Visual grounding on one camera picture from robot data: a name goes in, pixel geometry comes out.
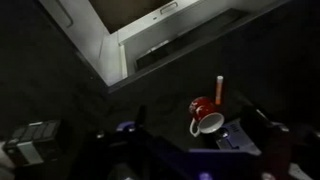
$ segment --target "white cabinet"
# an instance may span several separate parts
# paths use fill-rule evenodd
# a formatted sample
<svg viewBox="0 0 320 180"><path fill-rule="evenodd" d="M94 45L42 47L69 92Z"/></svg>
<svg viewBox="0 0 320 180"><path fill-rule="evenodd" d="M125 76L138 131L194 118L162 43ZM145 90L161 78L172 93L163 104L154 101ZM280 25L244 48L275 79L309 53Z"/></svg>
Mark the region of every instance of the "white cabinet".
<svg viewBox="0 0 320 180"><path fill-rule="evenodd" d="M258 11L276 0L174 0L110 34L89 0L39 0L109 86L136 60L228 8Z"/></svg>

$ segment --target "dark floor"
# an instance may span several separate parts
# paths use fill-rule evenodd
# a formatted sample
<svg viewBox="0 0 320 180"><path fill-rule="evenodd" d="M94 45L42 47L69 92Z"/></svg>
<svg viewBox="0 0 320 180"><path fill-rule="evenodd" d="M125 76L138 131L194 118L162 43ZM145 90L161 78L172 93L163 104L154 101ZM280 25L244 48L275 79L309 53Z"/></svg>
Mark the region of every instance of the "dark floor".
<svg viewBox="0 0 320 180"><path fill-rule="evenodd" d="M217 44L199 48L186 55L184 63L172 63L108 95L108 87L79 60L71 43L33 1L6 0L0 6L0 135L39 120L63 119L74 128L67 154L58 162L28 168L30 173L22 179L65 179L87 132L100 128L113 132L120 122L133 120L142 104L148 106L146 127L152 134L162 135L182 149L201 146L188 133L190 115L186 110L193 98L212 95L215 76L220 73L212 71L216 67L227 69L223 72L232 82L227 86L230 94L240 89L271 112L284 109L282 105L296 107L294 112L300 117L307 112L313 118L303 121L316 124L319 108L308 104L319 102L319 38L313 36L319 29L309 29L310 36L299 36L310 27L304 23L305 17L297 18L293 16L296 12L290 11L292 21L280 18L285 25L278 27L278 17L285 14L274 15L267 25L262 20ZM224 66L211 61L217 58ZM279 72L286 76L279 79ZM296 83L304 78L308 79L306 89ZM295 99L301 93L304 98ZM225 103L237 104L231 95ZM237 110L238 106L227 106L226 116Z"/></svg>

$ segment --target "mug handle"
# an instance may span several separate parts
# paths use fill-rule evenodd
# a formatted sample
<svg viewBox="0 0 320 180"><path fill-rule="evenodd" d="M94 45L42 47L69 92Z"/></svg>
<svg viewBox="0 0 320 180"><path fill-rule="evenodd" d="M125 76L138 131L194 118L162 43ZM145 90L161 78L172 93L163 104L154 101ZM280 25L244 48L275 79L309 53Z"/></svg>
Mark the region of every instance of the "mug handle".
<svg viewBox="0 0 320 180"><path fill-rule="evenodd" d="M192 122L191 122L191 124L190 124L190 133L194 136L194 137L197 137L197 136L199 136L199 134L200 134L200 129L197 127L197 131L196 132L193 132L193 126L194 126L194 124L196 123L196 120L194 120L194 118L192 119Z"/></svg>

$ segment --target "red mug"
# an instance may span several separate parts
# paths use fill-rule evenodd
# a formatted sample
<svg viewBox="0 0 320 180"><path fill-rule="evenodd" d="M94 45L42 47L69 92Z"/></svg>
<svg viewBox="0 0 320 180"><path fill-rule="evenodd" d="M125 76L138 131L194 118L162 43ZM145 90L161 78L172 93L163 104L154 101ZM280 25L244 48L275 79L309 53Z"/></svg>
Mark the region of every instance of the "red mug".
<svg viewBox="0 0 320 180"><path fill-rule="evenodd" d="M199 97L192 101L189 112L193 119L190 124L190 133L197 137L200 133L209 134L218 130L224 122L224 116L217 112L217 108L208 97Z"/></svg>

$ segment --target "red coffee cup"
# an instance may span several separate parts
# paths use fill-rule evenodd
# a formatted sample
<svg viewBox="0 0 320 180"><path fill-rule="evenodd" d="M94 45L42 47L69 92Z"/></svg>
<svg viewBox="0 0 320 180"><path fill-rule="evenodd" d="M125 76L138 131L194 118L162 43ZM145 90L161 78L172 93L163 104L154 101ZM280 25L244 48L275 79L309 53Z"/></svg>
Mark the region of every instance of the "red coffee cup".
<svg viewBox="0 0 320 180"><path fill-rule="evenodd" d="M224 116L217 112L217 109L210 98L199 97L192 101L189 112L193 119L190 124L190 133L197 137L200 133L209 134L218 130L224 122Z"/></svg>

